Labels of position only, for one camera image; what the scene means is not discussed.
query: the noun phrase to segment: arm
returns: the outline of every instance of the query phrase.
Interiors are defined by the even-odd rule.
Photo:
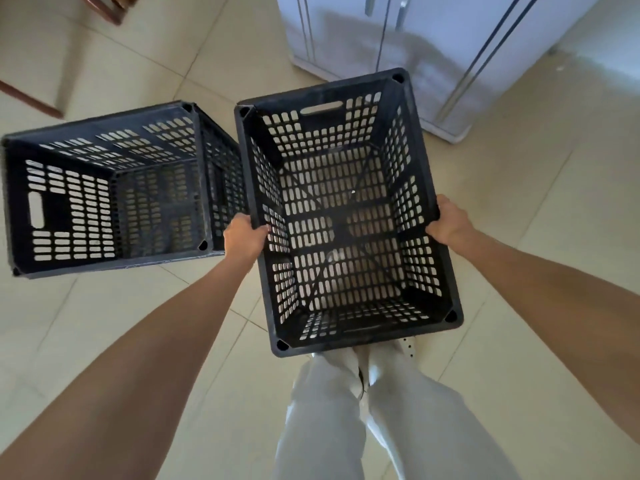
[[[492,239],[444,195],[438,206],[427,232],[468,259],[640,443],[640,296]]]
[[[0,456],[0,478],[153,479],[269,229],[239,214],[225,258],[93,361]]]

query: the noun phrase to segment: person's right arm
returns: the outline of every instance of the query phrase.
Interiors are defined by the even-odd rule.
[[[444,195],[427,233],[468,259],[640,443],[640,296],[476,230]]]

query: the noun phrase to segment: cabinet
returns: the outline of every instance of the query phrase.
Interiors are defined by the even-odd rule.
[[[294,64],[327,80],[404,67],[422,127],[456,143],[596,1],[278,3]]]

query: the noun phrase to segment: hand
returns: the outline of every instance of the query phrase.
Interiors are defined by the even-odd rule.
[[[249,271],[260,256],[269,231],[268,224],[253,229],[249,216],[236,214],[224,233],[225,259],[237,262]]]
[[[460,209],[442,194],[438,195],[438,207],[440,218],[429,224],[426,231],[436,241],[452,247],[455,251],[455,245],[460,236],[475,230],[474,226],[469,220],[467,211]]]

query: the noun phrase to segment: crate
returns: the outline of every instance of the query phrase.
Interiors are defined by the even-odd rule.
[[[462,324],[407,72],[243,101],[236,125],[274,354]]]
[[[196,104],[12,134],[2,147],[16,276],[220,255],[246,212],[238,145]]]

